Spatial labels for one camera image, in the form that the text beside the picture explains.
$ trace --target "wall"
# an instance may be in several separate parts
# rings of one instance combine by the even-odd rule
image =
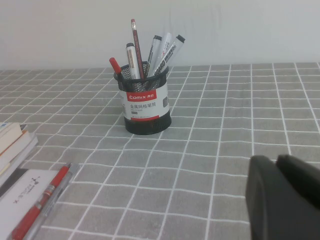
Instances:
[[[170,31],[186,38],[176,65],[319,61],[319,9],[318,0],[0,0],[0,69],[124,65],[131,18],[144,60],[153,36]]]

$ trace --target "red marker cap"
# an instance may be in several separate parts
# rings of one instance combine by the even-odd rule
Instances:
[[[115,71],[115,73],[120,74],[122,70],[119,64],[117,63],[116,59],[114,57],[111,57],[109,59],[109,62],[111,63],[111,66],[113,67],[113,70]]]

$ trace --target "gray tablecloth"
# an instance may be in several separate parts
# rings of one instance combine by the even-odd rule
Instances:
[[[39,139],[23,167],[81,164],[37,240],[248,240],[250,156],[320,166],[318,63],[175,66],[172,124],[148,136],[125,130],[112,72],[0,71],[0,121]]]

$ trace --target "metal mesh pen cup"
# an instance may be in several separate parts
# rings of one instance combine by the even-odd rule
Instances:
[[[125,129],[137,135],[150,135],[167,129],[171,124],[169,111],[167,67],[156,76],[131,79],[129,65],[121,67],[125,79],[118,82]]]

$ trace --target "black marker cap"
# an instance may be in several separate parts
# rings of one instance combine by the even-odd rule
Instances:
[[[182,36],[178,35],[178,36],[176,36],[176,38],[178,40],[180,40],[181,42],[185,43],[185,39]]]
[[[158,36],[158,35],[154,35],[154,39],[158,39],[158,40],[162,40],[162,37],[161,36]]]
[[[129,42],[129,43],[126,44],[126,48],[127,48],[127,47],[134,47],[134,46],[135,46],[135,45],[134,45],[132,42]]]

